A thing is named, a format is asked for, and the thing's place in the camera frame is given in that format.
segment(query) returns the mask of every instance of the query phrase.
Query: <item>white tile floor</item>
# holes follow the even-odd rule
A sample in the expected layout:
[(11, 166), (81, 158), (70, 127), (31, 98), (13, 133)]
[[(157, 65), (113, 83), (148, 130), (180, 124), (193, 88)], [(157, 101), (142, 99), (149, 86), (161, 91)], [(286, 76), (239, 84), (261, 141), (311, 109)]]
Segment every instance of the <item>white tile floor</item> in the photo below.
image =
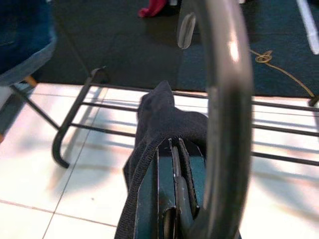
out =
[[(31, 98), (61, 124), (80, 87), (40, 84)], [(89, 102), (136, 107), (141, 92), (92, 88)], [(303, 99), (257, 98), (306, 105)], [(182, 110), (207, 112), (207, 100), (176, 97)], [(311, 112), (254, 107), (255, 123), (318, 131)], [(75, 122), (134, 133), (134, 113), (82, 107)], [(122, 167), (134, 139), (71, 128), (65, 170), (51, 156), (55, 129), (27, 105), (0, 145), (0, 239), (113, 238), (127, 196)], [(254, 131), (257, 152), (319, 160), (314, 137)], [(243, 239), (319, 238), (319, 169), (253, 158)]]

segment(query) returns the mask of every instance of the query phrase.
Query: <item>cable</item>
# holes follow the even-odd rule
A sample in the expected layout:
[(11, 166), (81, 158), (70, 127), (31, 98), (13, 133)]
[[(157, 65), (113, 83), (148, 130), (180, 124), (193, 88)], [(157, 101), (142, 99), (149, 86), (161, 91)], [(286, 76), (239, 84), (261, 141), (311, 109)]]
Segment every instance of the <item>cable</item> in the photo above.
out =
[(284, 73), (285, 75), (289, 76), (291, 79), (293, 79), (294, 81), (296, 81), (301, 87), (303, 87), (305, 89), (305, 91), (307, 91), (307, 93), (312, 97), (314, 98), (315, 95), (314, 93), (307, 87), (304, 85), (304, 83), (302, 83), (300, 80), (298, 80), (296, 77), (294, 77), (292, 74), (288, 73), (287, 71), (285, 71), (284, 69), (278, 67), (278, 66), (274, 66), (272, 64), (270, 64), (269, 62), (271, 61), (271, 59), (273, 58), (271, 56), (271, 53), (273, 51), (266, 51), (265, 53), (263, 54), (259, 54), (258, 52), (256, 51), (253, 51), (253, 50), (250, 50), (250, 52), (254, 53), (255, 55), (257, 55), (257, 57), (255, 58), (255, 61), (258, 62), (258, 63), (264, 63), (266, 64), (267, 66), (269, 67), (272, 67), (282, 73)]

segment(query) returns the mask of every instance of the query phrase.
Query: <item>denim jeans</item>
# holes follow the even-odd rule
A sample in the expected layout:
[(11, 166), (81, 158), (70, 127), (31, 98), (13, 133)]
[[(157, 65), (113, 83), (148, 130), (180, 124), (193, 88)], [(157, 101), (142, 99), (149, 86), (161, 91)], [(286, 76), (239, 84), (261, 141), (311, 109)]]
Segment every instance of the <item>denim jeans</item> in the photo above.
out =
[(46, 0), (0, 0), (0, 86), (20, 82), (43, 66), (55, 43)]

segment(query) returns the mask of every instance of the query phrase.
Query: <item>red cloth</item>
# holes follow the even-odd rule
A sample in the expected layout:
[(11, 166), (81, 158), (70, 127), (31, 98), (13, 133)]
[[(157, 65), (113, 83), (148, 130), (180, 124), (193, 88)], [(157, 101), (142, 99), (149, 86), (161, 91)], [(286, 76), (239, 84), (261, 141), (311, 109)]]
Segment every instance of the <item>red cloth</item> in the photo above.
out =
[(142, 8), (139, 11), (139, 16), (140, 17), (155, 16), (163, 9), (166, 3), (167, 3), (167, 0), (150, 0), (149, 8)]

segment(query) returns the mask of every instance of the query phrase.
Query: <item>metal rod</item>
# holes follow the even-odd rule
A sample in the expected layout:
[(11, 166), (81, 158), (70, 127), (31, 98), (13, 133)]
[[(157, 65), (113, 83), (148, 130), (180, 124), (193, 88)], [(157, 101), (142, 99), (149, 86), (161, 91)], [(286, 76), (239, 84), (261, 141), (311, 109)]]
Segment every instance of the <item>metal rod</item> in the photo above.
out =
[[(102, 107), (102, 108), (115, 109), (115, 110), (121, 110), (121, 111), (137, 112), (137, 110), (138, 110), (136, 108), (128, 108), (128, 107), (121, 107), (121, 106), (111, 106), (111, 105), (103, 105), (103, 104), (87, 103), (87, 102), (83, 102), (82, 104), (83, 105), (87, 105), (87, 106)], [(295, 129), (288, 129), (288, 128), (279, 128), (279, 127), (257, 125), (257, 124), (253, 124), (252, 127), (253, 128), (258, 128), (258, 129), (264, 129), (264, 130), (272, 130), (272, 131), (279, 131), (279, 132), (286, 132), (286, 133), (294, 133), (294, 134), (302, 134), (302, 135), (319, 137), (319, 133), (317, 133), (317, 132), (295, 130)]]
[(267, 107), (292, 109), (292, 110), (298, 110), (298, 111), (319, 112), (319, 108), (315, 108), (315, 107), (290, 106), (290, 105), (275, 104), (275, 103), (260, 102), (260, 101), (253, 101), (253, 104), (256, 106), (267, 106)]
[(256, 125), (256, 124), (253, 124), (253, 128), (319, 137), (318, 132), (310, 132), (310, 131), (296, 130), (296, 129), (290, 129), (290, 128), (279, 128), (279, 127), (272, 127), (272, 126), (266, 126), (266, 125)]
[[(118, 89), (118, 90), (127, 90), (127, 91), (151, 92), (151, 89), (136, 88), (136, 87), (129, 87), (129, 86), (115, 86), (115, 85), (111, 85), (111, 84), (102, 84), (102, 83), (91, 83), (91, 86), (107, 87), (107, 88), (113, 88), (113, 89)], [(173, 92), (173, 94), (175, 96), (184, 96), (184, 97), (194, 97), (194, 98), (207, 99), (207, 96), (190, 94), (190, 93)]]
[(54, 122), (45, 112), (43, 112), (35, 103), (33, 103), (29, 98), (20, 91), (15, 85), (11, 85), (10, 88), (15, 92), (22, 100), (26, 101), (31, 108), (33, 108), (39, 115), (41, 115), (50, 125), (55, 129), (59, 130), (60, 127)]
[[(119, 89), (119, 90), (128, 90), (128, 91), (141, 91), (141, 92), (150, 92), (151, 91), (150, 89), (127, 87), (127, 86), (115, 86), (115, 85), (111, 85), (111, 84), (101, 84), (101, 83), (91, 83), (91, 86), (108, 87), (108, 88)], [(182, 92), (173, 92), (173, 94), (175, 96), (207, 99), (207, 96), (197, 95), (197, 94), (182, 93)], [(285, 105), (285, 104), (260, 102), (260, 101), (252, 101), (252, 104), (256, 105), (256, 106), (275, 107), (275, 108), (291, 109), (291, 110), (298, 110), (298, 111), (319, 112), (319, 108), (315, 108), (315, 107), (291, 106), (291, 105)]]
[(137, 108), (128, 108), (128, 107), (121, 107), (121, 106), (112, 106), (112, 105), (103, 105), (103, 104), (96, 104), (96, 103), (89, 103), (89, 102), (83, 102), (82, 105), (85, 106), (93, 106), (93, 107), (101, 107), (101, 108), (107, 108), (107, 109), (114, 109), (114, 110), (121, 110), (121, 111), (132, 111), (137, 112)]
[(52, 145), (53, 158), (59, 165), (61, 165), (64, 168), (68, 168), (69, 163), (64, 161), (62, 156), (61, 156), (62, 140), (63, 140), (66, 132), (68, 131), (70, 124), (72, 123), (74, 117), (76, 116), (79, 108), (81, 107), (81, 104), (82, 104), (84, 98), (86, 97), (88, 91), (90, 90), (90, 83), (94, 79), (94, 76), (92, 78), (91, 77), (87, 78), (86, 83), (82, 87), (78, 97), (76, 98), (75, 102), (73, 103), (73, 106), (71, 107), (69, 113), (65, 117), (65, 119), (60, 127), (60, 130), (58, 131), (58, 133), (56, 134), (56, 136), (53, 140), (53, 145)]
[(257, 153), (257, 152), (252, 152), (252, 155), (256, 157), (280, 160), (280, 161), (291, 162), (291, 163), (300, 163), (305, 165), (319, 166), (319, 161), (313, 161), (313, 160), (307, 160), (307, 159), (301, 159), (301, 158), (292, 158), (292, 157), (285, 157), (285, 156), (279, 156), (279, 155), (273, 155), (273, 154), (267, 154), (267, 153)]
[(78, 128), (85, 128), (85, 129), (91, 129), (103, 133), (109, 133), (109, 134), (118, 134), (122, 136), (128, 136), (128, 137), (135, 137), (134, 133), (125, 133), (125, 132), (120, 132), (120, 131), (114, 131), (110, 129), (104, 129), (104, 128), (97, 128), (97, 127), (92, 127), (92, 126), (87, 126), (87, 125), (82, 125), (78, 123), (72, 123), (70, 126), (78, 127)]

